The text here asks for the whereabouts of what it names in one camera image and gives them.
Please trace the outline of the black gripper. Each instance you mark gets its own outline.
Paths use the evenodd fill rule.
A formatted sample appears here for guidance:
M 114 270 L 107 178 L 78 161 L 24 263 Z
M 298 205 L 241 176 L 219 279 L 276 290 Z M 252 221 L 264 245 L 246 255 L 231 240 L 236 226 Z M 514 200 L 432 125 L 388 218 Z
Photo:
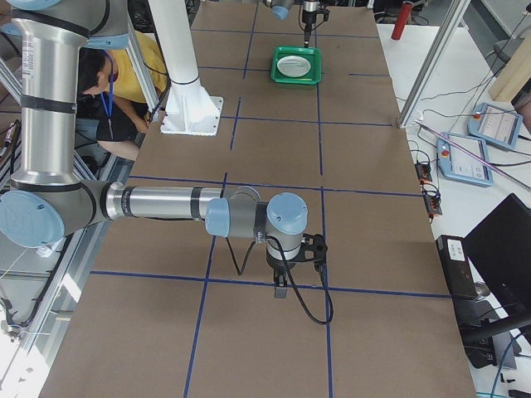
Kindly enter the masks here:
M 316 23 L 317 12 L 302 10 L 301 23 L 304 30 L 304 48 L 309 48 L 310 32 Z
M 291 270 L 296 264 L 303 262 L 303 253 L 300 251 L 294 258 L 288 259 L 287 264 L 282 259 L 277 259 L 266 252 L 266 261 L 274 272 L 274 297 L 276 299 L 285 299 L 288 291 L 288 270 Z

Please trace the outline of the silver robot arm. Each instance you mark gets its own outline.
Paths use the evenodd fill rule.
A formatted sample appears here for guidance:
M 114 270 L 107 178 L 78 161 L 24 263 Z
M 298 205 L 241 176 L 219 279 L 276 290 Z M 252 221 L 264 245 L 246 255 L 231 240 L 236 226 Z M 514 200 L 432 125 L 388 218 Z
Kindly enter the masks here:
M 279 20 L 284 20 L 290 12 L 290 9 L 295 5 L 295 1 L 291 0 L 261 0 L 261 3 L 268 7 L 274 16 Z M 299 22 L 302 31 L 304 32 L 304 48 L 309 48 L 310 38 L 314 24 L 317 20 L 319 11 L 319 1 L 304 0 L 300 5 Z
M 286 296 L 309 249 L 299 196 L 262 201 L 251 187 L 127 187 L 74 174 L 79 50 L 136 42 L 126 2 L 15 1 L 12 22 L 22 34 L 22 163 L 1 197 L 2 233 L 37 248 L 104 220 L 201 221 L 210 235 L 265 243 L 275 296 Z

